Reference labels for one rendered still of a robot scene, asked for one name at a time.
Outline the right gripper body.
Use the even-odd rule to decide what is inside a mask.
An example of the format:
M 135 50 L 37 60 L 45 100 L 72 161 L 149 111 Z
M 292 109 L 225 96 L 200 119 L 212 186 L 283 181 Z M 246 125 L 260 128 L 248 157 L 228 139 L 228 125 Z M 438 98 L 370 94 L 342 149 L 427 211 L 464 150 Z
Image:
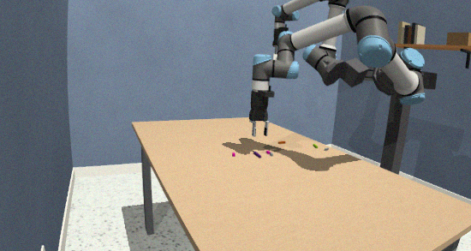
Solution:
M 288 31 L 289 28 L 287 27 L 287 24 L 285 24 L 285 27 L 284 27 L 284 23 L 281 23 L 281 22 L 275 22 L 275 26 L 274 26 L 274 40 L 272 42 L 272 45 L 277 45 L 277 41 L 278 41 L 278 35 L 284 30 L 284 31 Z M 282 31 L 279 31 L 279 30 L 282 30 Z

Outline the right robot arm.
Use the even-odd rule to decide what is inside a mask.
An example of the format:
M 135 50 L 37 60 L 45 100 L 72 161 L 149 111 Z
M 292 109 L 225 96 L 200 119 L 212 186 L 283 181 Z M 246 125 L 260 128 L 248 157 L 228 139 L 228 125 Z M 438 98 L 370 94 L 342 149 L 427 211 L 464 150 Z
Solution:
M 325 0 L 292 0 L 282 6 L 274 6 L 272 14 L 275 15 L 275 22 L 285 23 L 286 21 L 297 21 L 300 14 L 297 10 L 303 9 L 308 5 Z M 333 1 L 333 2 L 332 2 Z M 350 0 L 329 0 L 330 8 L 328 18 L 341 15 Z M 337 37 L 323 41 L 319 48 L 316 45 L 308 46 L 303 52 L 303 59 L 315 68 L 323 79 L 325 71 L 337 60 L 336 44 Z M 322 51 L 322 50 L 323 51 Z

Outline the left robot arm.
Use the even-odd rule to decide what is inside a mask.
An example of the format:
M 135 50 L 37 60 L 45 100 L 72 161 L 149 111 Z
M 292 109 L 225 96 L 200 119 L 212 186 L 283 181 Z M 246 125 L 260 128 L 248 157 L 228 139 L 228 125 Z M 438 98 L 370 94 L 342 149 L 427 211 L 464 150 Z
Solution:
M 396 91 L 402 105 L 421 103 L 425 92 L 420 69 L 425 65 L 425 60 L 412 48 L 397 55 L 384 18 L 379 9 L 356 6 L 346 9 L 342 15 L 296 33 L 281 32 L 277 41 L 277 60 L 271 60 L 270 55 L 253 57 L 253 81 L 270 81 L 270 77 L 296 79 L 299 63 L 295 61 L 295 51 L 353 32 L 356 33 L 361 62 L 378 68 L 376 76 L 381 87 L 390 92 Z

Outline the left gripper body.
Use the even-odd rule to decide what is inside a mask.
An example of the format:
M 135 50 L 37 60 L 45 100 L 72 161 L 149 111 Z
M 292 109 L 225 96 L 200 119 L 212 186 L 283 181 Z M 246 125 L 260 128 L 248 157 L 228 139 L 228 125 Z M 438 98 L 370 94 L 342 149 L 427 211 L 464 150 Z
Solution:
M 270 82 L 252 80 L 252 89 L 253 91 L 251 92 L 251 110 L 249 112 L 249 120 L 267 121 L 268 98 L 274 98 L 274 92 L 271 91 Z

